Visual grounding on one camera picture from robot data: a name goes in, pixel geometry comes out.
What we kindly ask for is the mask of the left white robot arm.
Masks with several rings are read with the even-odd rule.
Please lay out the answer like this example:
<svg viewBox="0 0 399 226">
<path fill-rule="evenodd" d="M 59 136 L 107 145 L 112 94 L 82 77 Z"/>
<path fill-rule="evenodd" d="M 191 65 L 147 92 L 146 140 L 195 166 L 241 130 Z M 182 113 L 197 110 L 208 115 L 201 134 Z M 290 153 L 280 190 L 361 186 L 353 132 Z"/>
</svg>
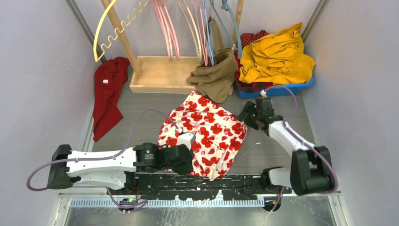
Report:
<svg viewBox="0 0 399 226">
<path fill-rule="evenodd" d="M 118 151 L 81 152 L 60 145 L 52 156 L 47 188 L 61 190 L 74 185 L 104 186 L 125 194 L 136 191 L 137 181 L 128 173 L 171 170 L 180 175 L 193 171 L 193 153 L 184 144 L 167 147 L 143 143 Z"/>
</svg>

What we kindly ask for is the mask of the white red floral garment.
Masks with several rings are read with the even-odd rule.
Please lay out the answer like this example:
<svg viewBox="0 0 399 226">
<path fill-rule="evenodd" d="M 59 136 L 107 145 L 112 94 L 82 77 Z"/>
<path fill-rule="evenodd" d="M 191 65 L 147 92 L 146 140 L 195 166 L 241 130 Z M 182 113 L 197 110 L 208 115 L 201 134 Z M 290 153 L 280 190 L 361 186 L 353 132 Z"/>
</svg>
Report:
<svg viewBox="0 0 399 226">
<path fill-rule="evenodd" d="M 158 144 L 177 144 L 174 122 L 184 132 L 194 133 L 191 176 L 215 180 L 231 169 L 247 135 L 247 125 L 238 121 L 236 115 L 192 91 L 169 117 L 160 128 Z"/>
</svg>

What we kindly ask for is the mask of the tan brown skirt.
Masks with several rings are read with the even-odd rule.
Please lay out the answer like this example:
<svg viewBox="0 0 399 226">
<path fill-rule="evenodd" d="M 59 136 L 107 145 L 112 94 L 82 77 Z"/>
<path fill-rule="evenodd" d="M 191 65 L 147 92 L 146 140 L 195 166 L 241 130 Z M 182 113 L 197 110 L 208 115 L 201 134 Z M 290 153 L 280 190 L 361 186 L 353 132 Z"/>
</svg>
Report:
<svg viewBox="0 0 399 226">
<path fill-rule="evenodd" d="M 224 46 L 215 19 L 208 17 L 208 25 L 214 62 L 210 62 L 211 57 L 207 58 L 207 65 L 202 61 L 186 81 L 193 85 L 196 91 L 209 97 L 212 101 L 223 103 L 232 91 L 238 65 L 233 49 Z"/>
</svg>

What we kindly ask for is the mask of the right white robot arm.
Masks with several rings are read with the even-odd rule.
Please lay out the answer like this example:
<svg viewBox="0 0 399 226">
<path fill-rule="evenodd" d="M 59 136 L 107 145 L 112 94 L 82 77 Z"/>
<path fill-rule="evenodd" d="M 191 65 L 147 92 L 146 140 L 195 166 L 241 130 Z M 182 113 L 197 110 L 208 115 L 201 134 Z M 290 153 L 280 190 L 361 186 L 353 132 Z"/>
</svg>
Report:
<svg viewBox="0 0 399 226">
<path fill-rule="evenodd" d="M 246 102 L 238 120 L 264 132 L 291 157 L 289 169 L 274 167 L 263 170 L 261 187 L 266 193 L 275 192 L 279 186 L 292 189 L 296 195 L 337 190 L 337 176 L 333 172 L 329 149 L 316 146 L 295 132 L 286 118 L 275 114 L 270 97 L 257 97 L 255 102 Z"/>
</svg>

